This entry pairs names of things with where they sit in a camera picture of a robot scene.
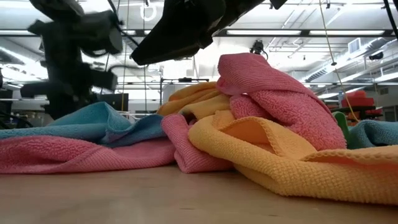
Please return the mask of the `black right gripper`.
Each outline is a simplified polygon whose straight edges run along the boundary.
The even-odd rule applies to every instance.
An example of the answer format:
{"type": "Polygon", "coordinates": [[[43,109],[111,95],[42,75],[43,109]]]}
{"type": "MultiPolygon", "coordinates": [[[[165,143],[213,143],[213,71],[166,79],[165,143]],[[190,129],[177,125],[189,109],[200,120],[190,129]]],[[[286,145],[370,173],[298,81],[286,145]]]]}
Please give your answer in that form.
{"type": "Polygon", "coordinates": [[[263,0],[165,0],[162,17],[131,54],[138,65],[195,55],[212,35],[263,0]]]}

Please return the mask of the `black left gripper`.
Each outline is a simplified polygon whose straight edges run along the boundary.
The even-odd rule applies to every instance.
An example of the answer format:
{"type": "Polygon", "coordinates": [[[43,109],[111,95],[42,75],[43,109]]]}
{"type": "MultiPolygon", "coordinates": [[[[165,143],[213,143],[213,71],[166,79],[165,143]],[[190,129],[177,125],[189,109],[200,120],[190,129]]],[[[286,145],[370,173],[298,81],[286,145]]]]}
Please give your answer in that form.
{"type": "Polygon", "coordinates": [[[48,80],[25,84],[22,94],[50,94],[45,112],[53,120],[68,114],[68,95],[73,95],[70,113],[93,103],[91,87],[114,91],[117,76],[110,71],[95,70],[83,62],[81,55],[119,54],[123,50],[120,20],[113,11],[78,16],[75,20],[35,21],[28,31],[42,38],[48,80]]]}

